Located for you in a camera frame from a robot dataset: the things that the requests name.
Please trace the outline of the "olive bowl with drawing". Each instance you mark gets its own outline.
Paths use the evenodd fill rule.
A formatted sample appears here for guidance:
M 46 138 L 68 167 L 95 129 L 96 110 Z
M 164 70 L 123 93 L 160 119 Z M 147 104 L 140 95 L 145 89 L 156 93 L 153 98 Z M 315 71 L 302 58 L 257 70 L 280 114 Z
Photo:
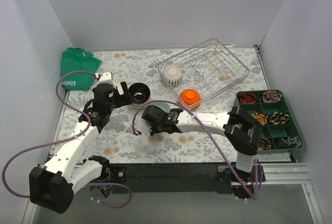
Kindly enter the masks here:
M 137 82 L 129 86 L 129 92 L 132 102 L 145 102 L 151 98 L 150 88 L 141 82 Z

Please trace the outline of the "beige plain bowl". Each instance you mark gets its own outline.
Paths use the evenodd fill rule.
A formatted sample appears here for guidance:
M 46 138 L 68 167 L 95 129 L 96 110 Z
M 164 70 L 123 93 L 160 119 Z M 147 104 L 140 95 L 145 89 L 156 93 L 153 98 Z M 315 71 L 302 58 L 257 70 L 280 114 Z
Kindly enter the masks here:
M 148 104 L 149 103 L 149 101 L 145 101 L 145 102 L 132 102 L 132 107 L 134 108 L 134 109 L 140 109 L 141 107 L 143 108 L 143 109 L 145 109 L 147 106 L 146 106 L 146 104 Z

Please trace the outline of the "orange bowl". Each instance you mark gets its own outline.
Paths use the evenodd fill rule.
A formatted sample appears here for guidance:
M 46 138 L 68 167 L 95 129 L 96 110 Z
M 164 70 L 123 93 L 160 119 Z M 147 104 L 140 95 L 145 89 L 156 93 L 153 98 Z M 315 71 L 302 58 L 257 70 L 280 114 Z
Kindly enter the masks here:
M 196 109 L 201 105 L 201 96 L 194 89 L 186 89 L 180 94 L 178 101 L 181 105 L 186 105 L 190 109 Z

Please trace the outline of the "white bowl with dark stripes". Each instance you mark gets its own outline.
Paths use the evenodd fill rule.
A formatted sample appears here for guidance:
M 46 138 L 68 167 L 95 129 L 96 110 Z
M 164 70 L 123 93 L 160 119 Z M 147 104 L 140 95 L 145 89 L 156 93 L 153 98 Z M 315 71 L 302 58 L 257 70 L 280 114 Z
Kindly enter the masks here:
M 176 66 L 169 66 L 163 71 L 163 80 L 166 84 L 174 87 L 183 81 L 183 74 Z

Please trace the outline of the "pale green ribbed bowl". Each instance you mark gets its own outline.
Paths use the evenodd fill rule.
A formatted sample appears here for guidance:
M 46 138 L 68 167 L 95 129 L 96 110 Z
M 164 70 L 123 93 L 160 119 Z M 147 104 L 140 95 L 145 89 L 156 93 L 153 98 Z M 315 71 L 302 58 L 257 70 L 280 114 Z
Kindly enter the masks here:
M 165 102 L 152 102 L 150 104 L 150 106 L 156 106 L 156 107 L 160 108 L 161 110 L 163 110 L 166 113 L 169 113 L 170 110 L 171 110 L 169 104 L 167 104 Z

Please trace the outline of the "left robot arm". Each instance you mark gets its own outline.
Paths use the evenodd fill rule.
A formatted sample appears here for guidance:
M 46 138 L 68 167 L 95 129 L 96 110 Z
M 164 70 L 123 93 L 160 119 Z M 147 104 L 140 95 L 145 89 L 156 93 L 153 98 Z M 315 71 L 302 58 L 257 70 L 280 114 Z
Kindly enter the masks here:
M 93 180 L 106 182 L 110 178 L 109 160 L 91 156 L 79 168 L 75 165 L 90 143 L 108 124 L 115 108 L 131 104 L 126 82 L 113 86 L 99 83 L 72 134 L 60 150 L 43 166 L 34 167 L 29 174 L 30 201 L 59 214 L 70 206 L 74 194 Z

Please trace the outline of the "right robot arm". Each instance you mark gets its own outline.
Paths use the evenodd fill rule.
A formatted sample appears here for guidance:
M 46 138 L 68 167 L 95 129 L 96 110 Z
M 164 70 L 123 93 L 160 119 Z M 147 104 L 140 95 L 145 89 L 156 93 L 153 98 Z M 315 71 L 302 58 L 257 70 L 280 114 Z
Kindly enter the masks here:
M 139 134 L 205 132 L 224 136 L 237 151 L 235 176 L 240 181 L 254 174 L 254 159 L 262 133 L 262 124 L 241 107 L 225 113 L 192 113 L 181 108 L 165 111 L 148 106 L 134 124 Z

